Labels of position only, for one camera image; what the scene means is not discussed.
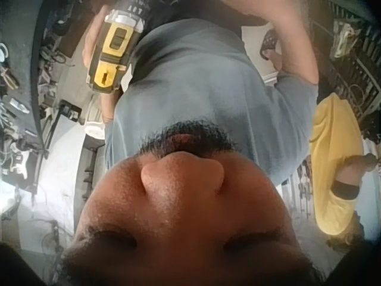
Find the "fingers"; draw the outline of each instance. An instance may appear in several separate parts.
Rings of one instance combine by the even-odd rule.
[[[85,67],[89,68],[93,50],[96,44],[96,39],[101,32],[102,25],[105,21],[106,16],[110,13],[111,7],[108,5],[103,5],[100,12],[94,17],[93,22],[90,26],[88,34],[85,38],[85,46],[82,51],[83,64]]]

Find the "nose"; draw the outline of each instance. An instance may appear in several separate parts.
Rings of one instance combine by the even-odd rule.
[[[221,190],[224,168],[217,160],[178,152],[145,165],[141,179],[156,208],[175,212],[213,200]]]

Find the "cordless drill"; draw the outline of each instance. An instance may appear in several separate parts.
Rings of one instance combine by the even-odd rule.
[[[88,71],[94,91],[110,94],[120,87],[148,12],[147,0],[119,0],[106,17]]]

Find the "yellow t-shirt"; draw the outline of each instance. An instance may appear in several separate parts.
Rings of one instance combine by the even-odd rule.
[[[352,219],[356,200],[343,200],[330,189],[345,159],[364,154],[360,128],[347,100],[331,94],[318,105],[310,150],[317,224],[329,235],[340,234]]]

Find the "gray t-shirt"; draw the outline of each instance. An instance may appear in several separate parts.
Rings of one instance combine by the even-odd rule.
[[[316,98],[317,86],[286,73],[266,86],[231,31],[197,19],[165,24],[135,49],[133,81],[106,126],[107,168],[153,132],[208,120],[280,184],[308,153]]]

